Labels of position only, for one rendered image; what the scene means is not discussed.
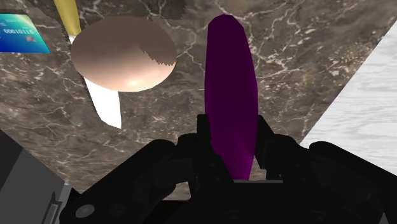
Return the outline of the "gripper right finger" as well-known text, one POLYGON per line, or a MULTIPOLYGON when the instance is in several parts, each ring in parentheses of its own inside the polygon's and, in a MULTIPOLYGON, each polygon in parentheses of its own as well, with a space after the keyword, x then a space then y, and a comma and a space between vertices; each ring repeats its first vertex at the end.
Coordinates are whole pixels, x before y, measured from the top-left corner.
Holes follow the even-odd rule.
POLYGON ((397 224, 397 176, 326 141, 300 146, 258 116, 255 157, 267 180, 313 199, 316 224, 397 224))

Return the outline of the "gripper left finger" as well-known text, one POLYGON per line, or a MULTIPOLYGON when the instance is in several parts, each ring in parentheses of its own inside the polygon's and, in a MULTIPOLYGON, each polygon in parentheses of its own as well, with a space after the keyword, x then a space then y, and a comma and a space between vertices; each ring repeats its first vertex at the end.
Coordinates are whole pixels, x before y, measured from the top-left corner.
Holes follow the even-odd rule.
POLYGON ((198 115, 195 133, 148 143, 69 202, 60 224, 210 224, 232 185, 198 115))

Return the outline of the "purple elongated object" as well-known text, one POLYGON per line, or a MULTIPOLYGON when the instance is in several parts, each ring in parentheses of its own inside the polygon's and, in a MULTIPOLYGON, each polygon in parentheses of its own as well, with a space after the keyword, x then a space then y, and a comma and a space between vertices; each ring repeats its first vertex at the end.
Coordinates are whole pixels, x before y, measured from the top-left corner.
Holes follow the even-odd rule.
POLYGON ((248 179, 254 159, 258 89, 243 26, 231 15, 208 25, 204 76, 211 144, 233 179, 248 179))

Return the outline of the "beige round dome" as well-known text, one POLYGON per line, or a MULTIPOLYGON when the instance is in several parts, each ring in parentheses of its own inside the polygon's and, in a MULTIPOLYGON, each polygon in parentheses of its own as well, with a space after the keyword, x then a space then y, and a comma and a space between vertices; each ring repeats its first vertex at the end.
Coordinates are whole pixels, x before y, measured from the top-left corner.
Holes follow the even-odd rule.
POLYGON ((86 27, 72 43, 71 60, 84 78, 119 92, 163 82, 176 66, 171 37, 145 18, 115 16, 86 27))

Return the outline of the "blue card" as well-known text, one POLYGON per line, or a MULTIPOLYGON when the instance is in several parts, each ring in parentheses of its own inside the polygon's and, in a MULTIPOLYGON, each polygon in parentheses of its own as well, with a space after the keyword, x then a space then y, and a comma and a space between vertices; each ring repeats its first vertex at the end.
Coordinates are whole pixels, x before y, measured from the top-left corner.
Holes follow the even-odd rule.
POLYGON ((1 53, 50 53, 26 14, 0 13, 1 53))

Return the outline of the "yellow handled white knife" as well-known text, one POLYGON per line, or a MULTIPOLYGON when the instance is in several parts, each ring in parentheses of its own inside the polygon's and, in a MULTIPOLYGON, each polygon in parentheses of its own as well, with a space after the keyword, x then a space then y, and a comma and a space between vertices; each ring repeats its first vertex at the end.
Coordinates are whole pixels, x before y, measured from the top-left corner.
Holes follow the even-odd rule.
MULTIPOLYGON (((81 32, 76 0, 53 0, 53 2, 69 36, 70 43, 73 43, 81 32)), ((86 78, 83 78, 83 82, 87 87, 88 96, 99 118, 104 123, 120 129, 122 127, 122 117, 118 92, 96 85, 86 78)))

